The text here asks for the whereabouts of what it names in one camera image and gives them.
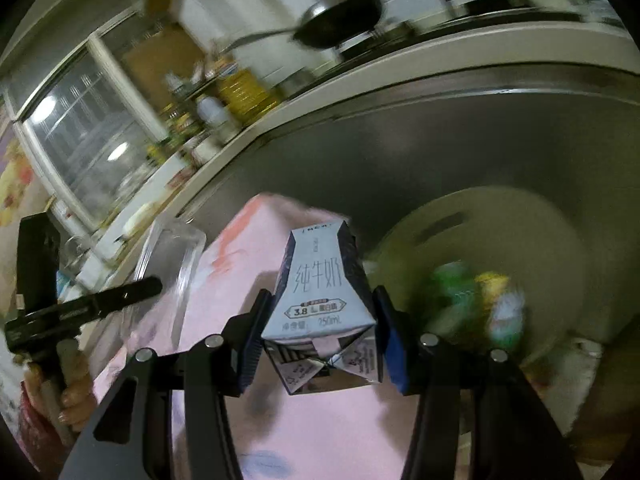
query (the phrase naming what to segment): stove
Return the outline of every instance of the stove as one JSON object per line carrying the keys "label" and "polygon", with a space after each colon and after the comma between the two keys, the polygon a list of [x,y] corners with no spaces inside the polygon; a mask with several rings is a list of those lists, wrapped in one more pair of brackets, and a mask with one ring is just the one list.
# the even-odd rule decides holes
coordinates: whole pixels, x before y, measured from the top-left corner
{"label": "stove", "polygon": [[368,38],[341,51],[339,53],[341,62],[338,65],[292,94],[289,100],[349,70],[423,41],[491,25],[539,21],[580,22],[582,20],[581,15],[576,12],[543,10],[533,6],[527,0],[471,0],[459,9],[463,11],[461,16],[452,15],[450,20],[423,33],[420,33],[411,22],[402,22],[385,32],[373,32]]}

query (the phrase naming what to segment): kitchen counter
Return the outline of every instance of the kitchen counter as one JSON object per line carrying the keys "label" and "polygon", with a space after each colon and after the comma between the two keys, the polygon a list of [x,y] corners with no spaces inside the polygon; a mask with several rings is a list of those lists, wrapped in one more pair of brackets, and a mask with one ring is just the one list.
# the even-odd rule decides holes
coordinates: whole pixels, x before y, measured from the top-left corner
{"label": "kitchen counter", "polygon": [[[516,63],[572,63],[640,74],[640,52],[619,28],[599,23],[529,22],[494,25],[414,44],[336,76],[285,102],[241,132],[183,185],[164,209],[180,216],[191,200],[230,161],[274,128],[320,108],[375,89],[468,68]],[[145,237],[97,288],[116,286],[132,272]],[[96,275],[89,259],[83,274]]]}

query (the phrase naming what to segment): pink cloth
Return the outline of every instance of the pink cloth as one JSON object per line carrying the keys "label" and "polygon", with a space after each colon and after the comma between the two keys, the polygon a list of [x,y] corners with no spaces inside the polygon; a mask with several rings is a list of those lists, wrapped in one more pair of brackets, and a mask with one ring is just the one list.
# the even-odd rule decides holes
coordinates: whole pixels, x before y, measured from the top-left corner
{"label": "pink cloth", "polygon": [[[222,331],[247,311],[260,288],[273,292],[292,229],[339,219],[280,196],[255,196],[207,248],[191,287],[180,351]],[[166,342],[152,342],[163,348]],[[124,366],[121,351],[96,379],[101,399]],[[254,383],[226,406],[245,479],[400,478],[417,397],[402,397],[388,381],[339,392],[288,396],[263,355]],[[174,395],[174,453],[178,480],[190,477],[184,404]]]}

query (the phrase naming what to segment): white bottle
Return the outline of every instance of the white bottle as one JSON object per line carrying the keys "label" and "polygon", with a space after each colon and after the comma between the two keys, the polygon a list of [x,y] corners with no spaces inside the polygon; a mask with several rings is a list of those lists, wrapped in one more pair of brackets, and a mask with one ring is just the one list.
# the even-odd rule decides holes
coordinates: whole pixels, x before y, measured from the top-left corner
{"label": "white bottle", "polygon": [[196,102],[198,115],[213,129],[215,136],[222,144],[228,143],[240,132],[236,119],[216,99],[201,95]]}

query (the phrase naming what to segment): black grip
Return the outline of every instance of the black grip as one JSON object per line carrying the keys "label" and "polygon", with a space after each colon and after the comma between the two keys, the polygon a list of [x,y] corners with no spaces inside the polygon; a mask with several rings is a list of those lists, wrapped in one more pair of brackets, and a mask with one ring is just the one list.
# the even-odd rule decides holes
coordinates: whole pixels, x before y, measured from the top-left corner
{"label": "black grip", "polygon": [[401,480],[452,480],[460,428],[460,357],[448,343],[426,347],[430,383],[420,395]]}
{"label": "black grip", "polygon": [[474,398],[474,480],[582,480],[551,414],[513,361],[489,358]]}
{"label": "black grip", "polygon": [[170,480],[170,396],[154,379],[158,358],[139,350],[71,450],[60,480]]}
{"label": "black grip", "polygon": [[184,410],[187,447],[193,480],[240,480],[242,473],[234,449],[223,394],[212,370],[226,368],[231,348],[210,348],[204,339],[184,362]]}

